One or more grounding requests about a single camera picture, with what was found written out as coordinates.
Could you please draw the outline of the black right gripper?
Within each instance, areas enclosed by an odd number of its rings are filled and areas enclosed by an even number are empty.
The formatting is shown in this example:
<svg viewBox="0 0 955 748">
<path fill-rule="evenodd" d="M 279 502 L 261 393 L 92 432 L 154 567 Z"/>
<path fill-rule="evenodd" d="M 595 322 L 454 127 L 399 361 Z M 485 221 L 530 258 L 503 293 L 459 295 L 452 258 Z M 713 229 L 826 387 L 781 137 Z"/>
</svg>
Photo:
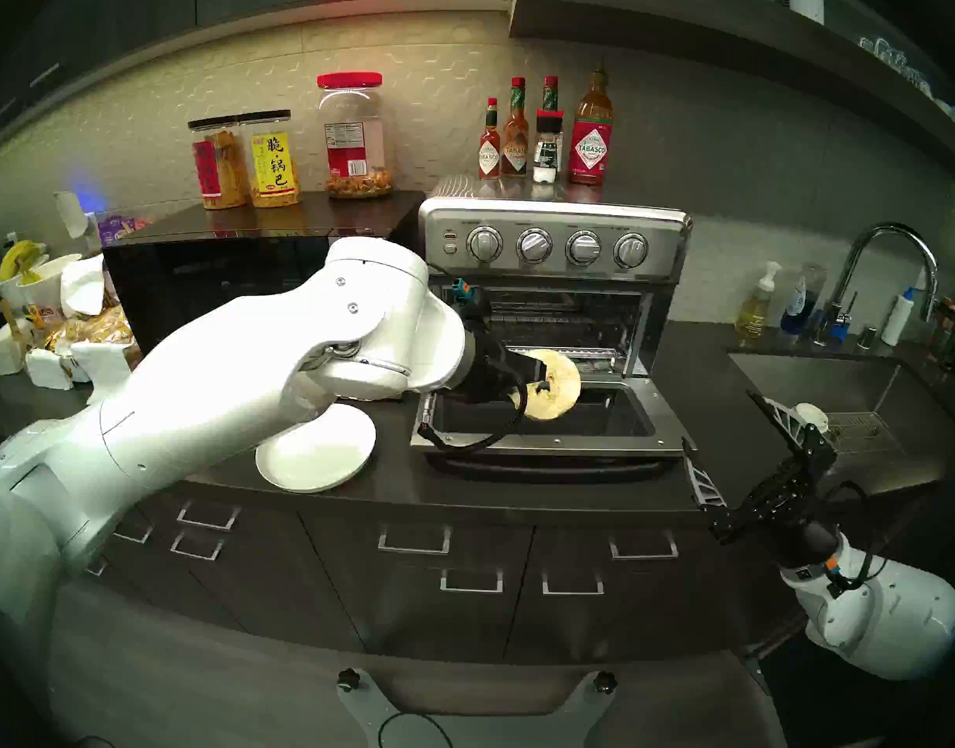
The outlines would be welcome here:
<svg viewBox="0 0 955 748">
<path fill-rule="evenodd" d="M 727 507 L 698 452 L 682 437 L 684 466 L 697 508 L 714 538 L 732 543 L 756 538 L 771 561 L 783 570 L 821 566 L 837 551 L 837 525 L 825 520 L 816 486 L 837 459 L 828 440 L 796 411 L 748 390 L 757 409 L 787 441 L 791 454 L 758 482 L 737 509 Z"/>
</svg>

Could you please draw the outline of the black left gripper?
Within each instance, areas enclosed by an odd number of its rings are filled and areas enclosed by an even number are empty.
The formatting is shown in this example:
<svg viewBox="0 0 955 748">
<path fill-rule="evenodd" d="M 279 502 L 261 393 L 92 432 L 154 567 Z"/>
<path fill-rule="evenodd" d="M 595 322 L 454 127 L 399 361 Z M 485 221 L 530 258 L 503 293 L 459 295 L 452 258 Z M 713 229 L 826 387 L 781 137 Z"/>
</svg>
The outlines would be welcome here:
<svg viewBox="0 0 955 748">
<path fill-rule="evenodd" d="M 542 380 L 530 382 L 530 358 L 509 350 L 495 338 L 482 320 L 463 319 L 463 326 L 471 341 L 470 367 L 454 383 L 454 398 L 468 403 L 486 403 L 507 398 L 508 394 L 524 386 L 528 399 L 552 398 L 552 375 L 545 373 Z"/>
</svg>

